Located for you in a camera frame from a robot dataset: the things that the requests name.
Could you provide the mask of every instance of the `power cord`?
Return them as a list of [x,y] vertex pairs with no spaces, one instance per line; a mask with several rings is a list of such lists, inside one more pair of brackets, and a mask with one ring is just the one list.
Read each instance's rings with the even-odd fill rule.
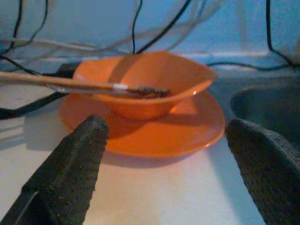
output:
[[222,62],[210,63],[210,64],[207,64],[207,66],[212,67],[212,66],[217,66],[217,65],[234,65],[234,66],[253,68],[253,69],[257,69],[257,70],[261,70],[261,71],[273,71],[273,70],[279,70],[279,69],[288,68],[288,67],[293,67],[293,68],[300,67],[300,64],[293,63],[288,57],[286,57],[282,53],[276,51],[272,46],[270,4],[271,4],[271,1],[266,0],[266,24],[267,24],[268,48],[271,52],[273,52],[273,53],[279,55],[280,57],[282,57],[287,62],[287,64],[283,64],[283,65],[280,65],[280,66],[277,66],[277,67],[257,67],[257,66],[253,66],[253,65],[250,65],[250,64],[247,64],[247,63],[222,61]]
[[39,73],[39,72],[36,72],[36,71],[34,71],[34,70],[27,69],[27,68],[23,67],[22,65],[20,65],[20,64],[17,63],[16,61],[13,61],[13,60],[10,59],[9,57],[0,55],[0,59],[1,59],[1,60],[6,60],[6,61],[10,62],[11,64],[15,65],[16,67],[20,68],[21,70],[23,70],[24,72],[26,72],[26,73],[28,73],[28,74],[32,74],[32,75],[42,75],[42,74]]
[[[59,51],[60,48],[59,47],[55,47],[53,49],[51,49],[49,52],[47,53],[44,53],[44,54],[41,54],[39,56],[34,56],[34,57],[30,57],[30,58],[27,58],[26,60],[24,60],[22,63],[24,65],[27,65],[27,64],[30,64],[32,62],[35,62],[37,60],[40,60],[40,59],[47,59],[47,58],[50,58],[50,56],[54,53],[56,53],[57,51]],[[4,70],[3,72],[15,72],[15,71],[18,71],[18,70],[21,70],[19,67],[13,67],[13,68],[10,68],[10,69],[7,69],[7,70]]]
[[[19,26],[20,26],[20,22],[22,20],[22,7],[23,7],[23,0],[20,0],[19,1],[19,16],[18,16],[18,21],[16,23],[16,27],[17,29],[15,30],[18,30]],[[42,30],[42,28],[44,27],[45,23],[46,23],[46,20],[47,20],[47,16],[48,16],[48,6],[49,6],[49,1],[48,0],[45,0],[45,13],[44,13],[44,17],[43,17],[43,20],[42,20],[42,23],[41,25],[39,26],[39,28],[31,35],[31,38],[29,39],[28,42],[22,44],[22,45],[18,45],[18,46],[14,46],[14,42],[12,42],[11,46],[9,49],[5,50],[4,52],[1,52],[1,54],[5,54],[13,49],[16,49],[16,48],[20,48],[20,47],[24,47],[24,46],[27,46],[27,45],[30,45],[33,41],[33,39],[36,37],[36,35]]]
[[[214,14],[218,12],[218,10],[224,5],[224,0],[215,0],[212,4],[210,4],[207,7],[206,13],[201,16],[201,18],[197,17],[195,20],[192,21],[185,21],[185,22],[177,22],[176,24],[173,25],[173,29],[177,28],[183,28],[183,27],[189,27],[192,26],[193,24],[201,24],[208,19],[210,19]],[[153,27],[149,30],[143,31],[143,32],[138,32],[135,33],[135,39],[137,38],[144,38],[147,36],[154,36],[159,33],[159,31],[163,30],[164,27]],[[25,39],[25,38],[1,38],[0,41],[18,41],[18,42],[28,42],[30,39]],[[37,43],[37,44],[42,44],[42,45],[54,45],[57,47],[61,48],[66,48],[66,49],[74,49],[77,51],[84,51],[84,52],[102,52],[102,51],[112,51],[116,53],[130,53],[128,51],[124,51],[121,49],[116,49],[117,46],[126,44],[128,42],[132,42],[132,35],[125,37],[121,40],[115,41],[113,43],[110,43],[108,45],[99,45],[99,46],[92,46],[92,45],[87,45],[87,44],[72,44],[72,43],[65,43],[65,42],[58,42],[54,40],[46,40],[46,39],[34,39],[32,42]]]
[[279,51],[276,51],[272,46],[272,40],[271,40],[271,0],[266,0],[266,24],[267,24],[267,43],[268,48],[271,52],[274,52],[275,54],[282,57],[290,66],[293,66],[294,63],[287,58],[285,55],[280,53]]
[[135,23],[136,23],[137,17],[139,16],[140,11],[141,11],[142,5],[143,5],[143,0],[140,0],[140,5],[136,11],[135,19],[133,20],[133,24],[132,24],[131,36],[132,36],[132,48],[133,48],[132,54],[133,55],[135,54]]
[[174,17],[174,19],[154,39],[152,39],[150,42],[148,42],[147,44],[145,44],[136,53],[140,54],[140,53],[144,52],[150,46],[152,46],[155,42],[157,42],[159,39],[161,39],[173,27],[173,25],[179,20],[179,18],[185,12],[185,10],[187,9],[187,7],[189,6],[190,3],[191,3],[191,0],[187,0],[184,3],[184,5],[182,6],[182,8],[180,9],[180,11],[178,12],[178,14]]
[[[20,24],[22,21],[22,16],[23,16],[23,0],[19,0],[19,12],[18,12],[18,18],[17,18],[17,21],[15,23],[15,28],[14,28],[14,34],[13,34],[14,38],[16,38],[18,35],[19,27],[20,27]],[[15,44],[15,42],[12,41],[10,43],[10,47],[8,49],[4,50],[3,52],[0,52],[0,54],[5,54],[5,53],[8,53],[9,51],[11,51],[14,48],[14,44]]]
[[[46,75],[46,74],[38,73],[38,72],[33,71],[31,69],[27,69],[27,68],[21,66],[19,63],[13,61],[12,59],[10,59],[6,56],[0,55],[0,59],[7,60],[8,62],[14,64],[15,66],[17,66],[21,70],[25,71],[26,73],[29,73],[29,74],[32,74],[32,75]],[[36,100],[32,103],[29,103],[29,104],[24,105],[24,106],[22,106],[20,108],[17,108],[17,109],[0,108],[0,120],[7,120],[7,119],[12,119],[12,118],[23,116],[27,113],[30,113],[30,112],[35,111],[37,109],[40,109],[40,108],[44,107],[45,105],[55,101],[56,99],[62,98],[66,95],[67,94],[65,94],[65,93],[54,92],[51,95],[43,97],[39,100]]]
[[197,25],[197,22],[198,20],[201,19],[202,17],[202,14],[203,14],[203,11],[205,9],[205,6],[206,6],[206,3],[207,3],[207,0],[202,0],[202,3],[201,3],[201,6],[200,6],[200,9],[197,13],[197,16],[196,16],[196,19],[195,19],[195,22],[192,23],[190,25],[190,27],[186,30],[185,33],[182,34],[182,36],[174,43],[172,44],[170,47],[167,48],[167,50],[171,50],[173,48],[175,48],[176,46],[178,46],[181,42],[184,41],[184,39],[186,39],[186,37],[192,32],[192,30],[195,28],[195,26]]

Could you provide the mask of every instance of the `brush bristles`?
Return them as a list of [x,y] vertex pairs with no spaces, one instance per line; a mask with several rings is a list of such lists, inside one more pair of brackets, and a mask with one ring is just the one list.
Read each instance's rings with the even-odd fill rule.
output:
[[169,90],[168,89],[163,89],[163,88],[152,88],[152,87],[138,87],[137,89],[140,92],[143,93],[156,93],[156,94],[163,94],[166,95]]

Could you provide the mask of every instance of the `white band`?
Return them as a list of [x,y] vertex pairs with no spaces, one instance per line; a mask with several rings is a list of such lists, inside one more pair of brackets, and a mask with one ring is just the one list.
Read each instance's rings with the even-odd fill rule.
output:
[[128,86],[125,85],[125,84],[114,83],[113,84],[113,89],[115,89],[115,90],[127,90]]

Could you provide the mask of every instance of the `wooden stick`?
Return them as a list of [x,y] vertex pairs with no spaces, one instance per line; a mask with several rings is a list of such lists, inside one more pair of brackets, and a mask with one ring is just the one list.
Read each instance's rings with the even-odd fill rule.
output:
[[91,81],[78,81],[68,78],[37,76],[29,74],[16,74],[0,72],[0,83],[28,84],[36,86],[51,87],[59,86],[75,90],[125,90],[134,93],[167,93],[168,90],[148,87],[129,87],[119,83],[100,83]]

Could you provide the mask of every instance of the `bowl rim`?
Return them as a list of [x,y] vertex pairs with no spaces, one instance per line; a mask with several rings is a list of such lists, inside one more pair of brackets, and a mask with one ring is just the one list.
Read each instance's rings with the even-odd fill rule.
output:
[[[167,51],[158,51],[158,52],[149,52],[149,53],[163,53],[163,54],[178,56],[176,54],[172,54],[172,53],[167,52]],[[174,102],[174,101],[180,101],[184,98],[191,97],[193,95],[196,95],[196,94],[204,91],[205,89],[207,89],[214,82],[214,80],[216,80],[218,78],[217,73],[212,68],[208,67],[207,65],[199,63],[199,62],[191,60],[191,59],[188,59],[188,58],[184,58],[184,59],[186,59],[186,60],[188,60],[192,63],[197,63],[201,67],[203,67],[206,70],[210,71],[212,79],[207,80],[205,82],[198,83],[195,86],[191,87],[190,89],[185,90],[185,91],[183,91],[179,94],[176,94],[174,96],[162,97],[162,98],[143,98],[143,99],[141,99],[141,98],[122,98],[122,97],[112,97],[108,94],[80,94],[80,95],[82,95],[85,98],[93,99],[93,100],[96,100],[96,101],[103,101],[103,102],[108,102],[108,103],[118,103],[118,104],[127,104],[127,105],[149,105],[149,104],[170,103],[170,102]],[[84,62],[82,62],[76,68],[74,74],[76,74],[76,72],[78,72],[79,68],[82,66],[83,63]]]

